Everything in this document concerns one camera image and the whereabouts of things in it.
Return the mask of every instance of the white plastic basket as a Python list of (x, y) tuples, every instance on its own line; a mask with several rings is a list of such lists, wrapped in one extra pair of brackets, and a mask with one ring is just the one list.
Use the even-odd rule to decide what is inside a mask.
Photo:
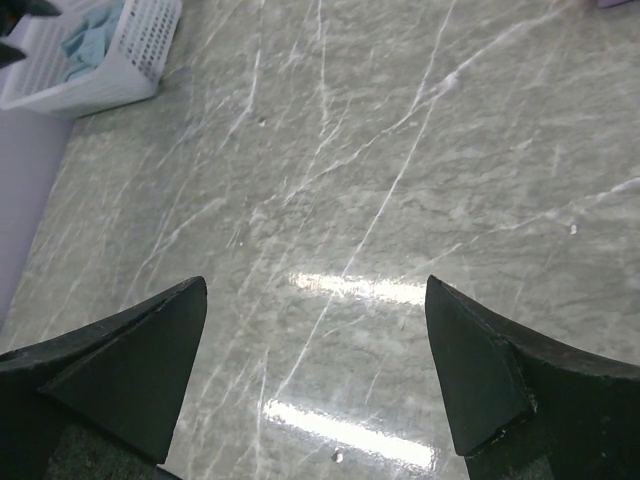
[(32, 18), (9, 68), (0, 106), (80, 117), (152, 96), (180, 18), (180, 0), (126, 0), (107, 54), (91, 73), (60, 83), (70, 63), (62, 41), (94, 7), (114, 0), (53, 0), (63, 14)]

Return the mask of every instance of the lavender wall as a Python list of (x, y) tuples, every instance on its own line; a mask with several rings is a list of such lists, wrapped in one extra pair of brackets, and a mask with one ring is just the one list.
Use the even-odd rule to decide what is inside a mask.
[(0, 110), (0, 329), (72, 126), (72, 120)]

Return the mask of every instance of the gray marble tile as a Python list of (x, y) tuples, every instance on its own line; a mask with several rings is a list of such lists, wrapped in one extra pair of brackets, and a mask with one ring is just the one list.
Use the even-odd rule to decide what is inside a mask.
[(640, 363), (638, 21), (637, 2), (187, 1), (161, 95), (78, 122), (3, 349), (203, 275), (169, 470), (466, 478), (428, 275)]

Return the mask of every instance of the light blue cloth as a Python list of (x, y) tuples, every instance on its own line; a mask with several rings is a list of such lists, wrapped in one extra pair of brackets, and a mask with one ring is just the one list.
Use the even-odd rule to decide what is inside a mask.
[(124, 2), (118, 2), (91, 9), (62, 42), (62, 50), (71, 62), (62, 83), (98, 68), (109, 50), (123, 8)]

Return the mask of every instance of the white marble vein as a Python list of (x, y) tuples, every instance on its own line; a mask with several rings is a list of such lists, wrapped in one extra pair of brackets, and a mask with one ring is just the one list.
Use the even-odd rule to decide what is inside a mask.
[(0, 344), (203, 275), (169, 470), (467, 478), (430, 274), (640, 363), (638, 19), (639, 2), (186, 0), (161, 94), (78, 122)]

